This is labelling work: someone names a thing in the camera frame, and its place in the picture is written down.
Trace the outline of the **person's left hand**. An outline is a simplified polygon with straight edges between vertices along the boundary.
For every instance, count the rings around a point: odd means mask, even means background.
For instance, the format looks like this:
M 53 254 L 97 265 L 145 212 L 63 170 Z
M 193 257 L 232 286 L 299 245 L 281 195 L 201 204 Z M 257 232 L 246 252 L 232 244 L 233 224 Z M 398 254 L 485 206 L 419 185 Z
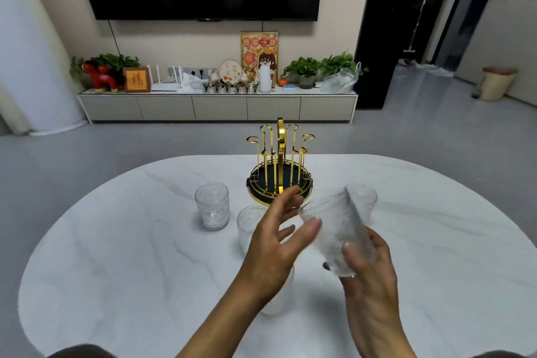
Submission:
M 303 202 L 297 186 L 287 188 L 276 197 L 253 233 L 237 280 L 259 287 L 283 287 L 296 261 L 285 258 L 285 241 L 298 229 L 295 225 L 280 226 L 298 215 Z

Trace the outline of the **textured clear glass cup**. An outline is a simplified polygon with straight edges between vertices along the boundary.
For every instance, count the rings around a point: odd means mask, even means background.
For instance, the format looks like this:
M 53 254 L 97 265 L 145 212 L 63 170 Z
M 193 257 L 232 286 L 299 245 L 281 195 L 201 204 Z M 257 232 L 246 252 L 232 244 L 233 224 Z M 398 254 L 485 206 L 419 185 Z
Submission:
M 211 231 L 224 229 L 230 221 L 229 190 L 219 182 L 202 185 L 195 192 L 203 226 Z
M 252 205 L 237 215 L 238 242 L 243 255 L 248 252 L 253 233 L 267 209 L 268 207 L 263 205 Z
M 294 273 L 295 269 L 294 267 L 292 267 L 291 272 L 288 275 L 283 287 L 261 310 L 262 314 L 279 315 L 284 314 L 288 310 L 292 301 L 292 286 Z
M 354 276 L 343 255 L 343 246 L 347 243 L 356 244 L 369 262 L 376 262 L 376 250 L 367 233 L 361 210 L 361 203 L 354 201 L 349 186 L 300 207 L 299 216 L 303 222 L 311 219 L 322 221 L 314 245 L 325 258 L 330 271 L 338 277 Z
M 378 201 L 376 191 L 368 186 L 359 184 L 345 185 L 345 190 L 349 193 L 352 203 L 359 213 L 361 221 L 366 226 L 369 226 L 371 213 Z

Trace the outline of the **person's left forearm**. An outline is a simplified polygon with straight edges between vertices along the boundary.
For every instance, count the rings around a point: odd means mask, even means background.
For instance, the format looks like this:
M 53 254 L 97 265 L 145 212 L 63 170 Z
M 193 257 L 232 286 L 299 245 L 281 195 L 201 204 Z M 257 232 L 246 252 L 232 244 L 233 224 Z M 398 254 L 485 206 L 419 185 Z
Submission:
M 250 325 L 279 290 L 233 281 L 175 358 L 232 358 Z

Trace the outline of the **person's right forearm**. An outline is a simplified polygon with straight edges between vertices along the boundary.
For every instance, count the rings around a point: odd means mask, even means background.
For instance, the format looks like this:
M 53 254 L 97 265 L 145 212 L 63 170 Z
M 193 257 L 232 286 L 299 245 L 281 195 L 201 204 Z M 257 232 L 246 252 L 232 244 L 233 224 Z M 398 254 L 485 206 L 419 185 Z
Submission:
M 348 315 L 347 322 L 361 358 L 418 358 L 398 317 L 371 321 L 360 315 Z

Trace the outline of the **gold cup rack with tray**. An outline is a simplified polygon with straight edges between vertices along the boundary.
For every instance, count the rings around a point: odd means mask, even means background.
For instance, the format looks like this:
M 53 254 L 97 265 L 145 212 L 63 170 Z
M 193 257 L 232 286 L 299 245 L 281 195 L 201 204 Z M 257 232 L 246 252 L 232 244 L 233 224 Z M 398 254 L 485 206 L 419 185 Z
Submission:
M 298 139 L 298 124 L 285 124 L 278 118 L 276 126 L 262 125 L 261 137 L 249 136 L 247 142 L 257 146 L 257 165 L 246 179 L 252 198 L 269 206 L 287 188 L 297 186 L 307 199 L 313 190 L 311 172 L 305 167 L 306 142 L 315 139 L 307 133 Z

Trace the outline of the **clear plastic bag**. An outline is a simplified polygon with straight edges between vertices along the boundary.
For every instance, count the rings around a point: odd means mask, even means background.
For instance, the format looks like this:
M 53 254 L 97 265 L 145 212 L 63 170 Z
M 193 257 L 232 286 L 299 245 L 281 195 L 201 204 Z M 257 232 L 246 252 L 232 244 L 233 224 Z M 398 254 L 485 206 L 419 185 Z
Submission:
M 362 66 L 359 62 L 354 69 L 345 67 L 338 73 L 326 76 L 323 81 L 316 84 L 317 88 L 327 94 L 349 94 L 353 92 L 355 84 L 362 75 Z

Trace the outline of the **person's right leg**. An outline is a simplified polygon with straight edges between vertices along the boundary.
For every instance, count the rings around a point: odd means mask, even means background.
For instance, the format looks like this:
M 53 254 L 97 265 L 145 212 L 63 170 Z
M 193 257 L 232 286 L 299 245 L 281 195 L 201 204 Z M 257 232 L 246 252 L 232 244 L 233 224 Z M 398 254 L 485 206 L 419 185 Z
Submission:
M 525 355 L 519 353 L 511 352 L 508 350 L 492 350 L 489 352 L 484 352 L 479 355 L 472 356 L 471 358 L 528 358 Z

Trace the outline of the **round decorative plate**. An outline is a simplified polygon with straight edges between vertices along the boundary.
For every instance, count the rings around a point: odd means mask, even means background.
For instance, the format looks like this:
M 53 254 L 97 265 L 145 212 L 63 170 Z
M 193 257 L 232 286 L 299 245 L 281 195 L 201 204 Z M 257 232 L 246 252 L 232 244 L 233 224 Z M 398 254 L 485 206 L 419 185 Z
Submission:
M 220 79 L 224 83 L 238 83 L 243 75 L 243 69 L 240 63 L 233 59 L 226 59 L 218 70 Z

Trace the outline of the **framed cartoon poster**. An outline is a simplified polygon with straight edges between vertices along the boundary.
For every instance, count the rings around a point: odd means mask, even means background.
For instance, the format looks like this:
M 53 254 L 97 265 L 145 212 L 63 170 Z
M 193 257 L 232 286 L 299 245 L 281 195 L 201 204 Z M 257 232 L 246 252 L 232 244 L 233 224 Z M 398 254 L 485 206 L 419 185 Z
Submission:
M 278 57 L 278 32 L 241 32 L 242 67 L 250 82 L 260 82 L 259 69 L 268 67 L 271 72 L 272 88 L 275 88 L 278 77 Z

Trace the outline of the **wooden framed picture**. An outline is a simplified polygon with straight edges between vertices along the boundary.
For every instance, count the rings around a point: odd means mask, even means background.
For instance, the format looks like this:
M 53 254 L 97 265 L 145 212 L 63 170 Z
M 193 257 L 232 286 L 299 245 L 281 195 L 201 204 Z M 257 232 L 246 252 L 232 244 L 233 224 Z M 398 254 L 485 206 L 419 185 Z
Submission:
M 151 78 L 148 67 L 123 68 L 124 91 L 126 93 L 150 93 Z

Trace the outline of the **person's left leg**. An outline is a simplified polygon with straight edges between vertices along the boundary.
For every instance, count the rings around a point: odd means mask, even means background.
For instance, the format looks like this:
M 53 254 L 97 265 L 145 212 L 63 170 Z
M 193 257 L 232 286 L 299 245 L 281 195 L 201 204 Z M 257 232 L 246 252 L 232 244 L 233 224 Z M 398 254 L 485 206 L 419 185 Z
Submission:
M 45 358 L 118 358 L 108 350 L 90 343 L 83 343 L 58 350 Z

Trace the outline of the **green leafy potted plant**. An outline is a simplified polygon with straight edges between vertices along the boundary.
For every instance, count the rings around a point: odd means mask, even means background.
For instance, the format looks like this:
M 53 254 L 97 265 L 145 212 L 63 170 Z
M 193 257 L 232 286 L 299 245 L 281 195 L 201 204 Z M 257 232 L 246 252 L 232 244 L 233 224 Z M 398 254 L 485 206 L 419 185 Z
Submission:
M 74 76 L 75 74 L 84 73 L 82 65 L 85 63 L 92 65 L 96 69 L 99 66 L 107 67 L 109 69 L 107 74 L 118 79 L 123 77 L 124 68 L 139 68 L 142 66 L 137 56 L 131 57 L 122 54 L 117 56 L 111 53 L 99 54 L 99 56 L 94 56 L 90 59 L 72 56 L 70 74 Z

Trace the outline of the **white door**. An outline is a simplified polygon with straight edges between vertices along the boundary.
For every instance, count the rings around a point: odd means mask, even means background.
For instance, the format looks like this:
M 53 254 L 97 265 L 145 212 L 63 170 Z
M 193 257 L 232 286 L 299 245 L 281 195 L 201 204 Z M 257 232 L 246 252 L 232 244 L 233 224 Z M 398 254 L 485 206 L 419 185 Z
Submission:
M 488 66 L 516 68 L 507 95 L 537 107 L 537 0 L 489 0 L 455 77 L 479 83 Z

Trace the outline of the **red horse figurine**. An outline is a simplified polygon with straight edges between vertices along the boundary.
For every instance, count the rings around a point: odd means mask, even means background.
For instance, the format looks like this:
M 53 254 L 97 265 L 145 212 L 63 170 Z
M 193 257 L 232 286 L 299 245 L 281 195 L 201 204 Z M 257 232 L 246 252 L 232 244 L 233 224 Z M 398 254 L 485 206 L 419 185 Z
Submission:
M 119 91 L 116 80 L 108 74 L 106 67 L 102 65 L 95 67 L 90 63 L 83 63 L 81 68 L 90 76 L 93 89 L 98 94 L 105 93 L 108 90 L 110 90 L 112 93 L 117 93 Z

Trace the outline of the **white floor air conditioner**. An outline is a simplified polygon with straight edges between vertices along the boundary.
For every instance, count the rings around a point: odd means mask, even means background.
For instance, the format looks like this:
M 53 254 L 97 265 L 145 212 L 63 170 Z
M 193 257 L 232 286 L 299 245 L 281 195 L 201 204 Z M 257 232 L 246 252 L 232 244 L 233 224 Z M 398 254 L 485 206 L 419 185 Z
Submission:
M 0 0 L 0 117 L 14 135 L 54 135 L 88 122 L 70 63 L 41 0 Z

